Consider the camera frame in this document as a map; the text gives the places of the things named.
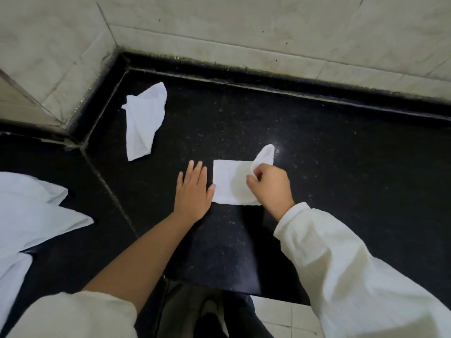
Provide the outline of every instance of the pants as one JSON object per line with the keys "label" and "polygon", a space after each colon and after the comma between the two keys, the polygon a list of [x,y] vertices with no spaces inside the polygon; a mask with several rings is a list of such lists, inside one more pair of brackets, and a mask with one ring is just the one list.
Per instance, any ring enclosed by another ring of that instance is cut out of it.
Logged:
{"label": "pants", "polygon": [[[249,295],[224,292],[224,321],[229,338],[273,338],[255,314]],[[227,338],[214,313],[208,313],[196,323],[193,338]]]}

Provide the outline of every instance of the white fabric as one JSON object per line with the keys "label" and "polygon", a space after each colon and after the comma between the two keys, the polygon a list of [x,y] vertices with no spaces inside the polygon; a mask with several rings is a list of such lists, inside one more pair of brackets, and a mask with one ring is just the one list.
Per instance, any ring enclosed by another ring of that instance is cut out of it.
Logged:
{"label": "white fabric", "polygon": [[229,205],[261,205],[246,185],[246,176],[253,175],[259,164],[274,163],[274,146],[267,145],[254,161],[214,160],[213,184],[216,184],[213,202]]}
{"label": "white fabric", "polygon": [[127,96],[122,109],[127,111],[126,146],[129,161],[150,154],[155,132],[165,117],[167,92],[163,82],[138,96]]}
{"label": "white fabric", "polygon": [[[327,338],[451,336],[451,312],[371,256],[362,240],[327,212],[297,204],[274,235],[295,265]],[[86,293],[38,300],[8,338],[136,337],[130,302]]]}
{"label": "white fabric", "polygon": [[82,291],[45,296],[29,307],[8,338],[135,338],[135,306]]}
{"label": "white fabric", "polygon": [[0,172],[0,330],[32,258],[20,251],[93,223],[58,204],[67,189],[37,178]]}

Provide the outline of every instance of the sleeve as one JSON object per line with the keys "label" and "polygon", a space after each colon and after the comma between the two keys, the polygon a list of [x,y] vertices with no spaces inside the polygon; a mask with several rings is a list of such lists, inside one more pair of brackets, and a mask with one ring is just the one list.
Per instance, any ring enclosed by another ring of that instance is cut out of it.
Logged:
{"label": "sleeve", "polygon": [[109,294],[82,291],[45,296],[32,304],[8,338],[134,338],[136,309]]}
{"label": "sleeve", "polygon": [[451,312],[327,212],[291,208],[274,236],[296,267],[326,337],[451,337]]}

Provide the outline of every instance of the person's left arm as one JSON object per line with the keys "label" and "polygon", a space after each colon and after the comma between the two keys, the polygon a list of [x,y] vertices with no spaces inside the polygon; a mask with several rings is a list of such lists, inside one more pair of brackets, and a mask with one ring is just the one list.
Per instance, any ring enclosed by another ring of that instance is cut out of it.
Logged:
{"label": "person's left arm", "polygon": [[174,211],[117,256],[82,292],[32,304],[8,338],[135,337],[133,325],[177,245],[210,208],[206,167],[190,161],[177,178]]}

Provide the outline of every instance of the sleeve cuff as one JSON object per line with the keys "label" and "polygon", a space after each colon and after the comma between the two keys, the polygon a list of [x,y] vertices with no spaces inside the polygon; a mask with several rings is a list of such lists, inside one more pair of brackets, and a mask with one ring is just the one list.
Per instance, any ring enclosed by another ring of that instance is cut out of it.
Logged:
{"label": "sleeve cuff", "polygon": [[274,236],[277,237],[277,234],[283,230],[283,228],[291,222],[291,220],[297,216],[297,214],[301,213],[304,210],[310,210],[310,206],[304,201],[302,203],[296,204],[291,209],[289,209],[285,215],[280,219],[279,224],[276,226],[274,230]]}

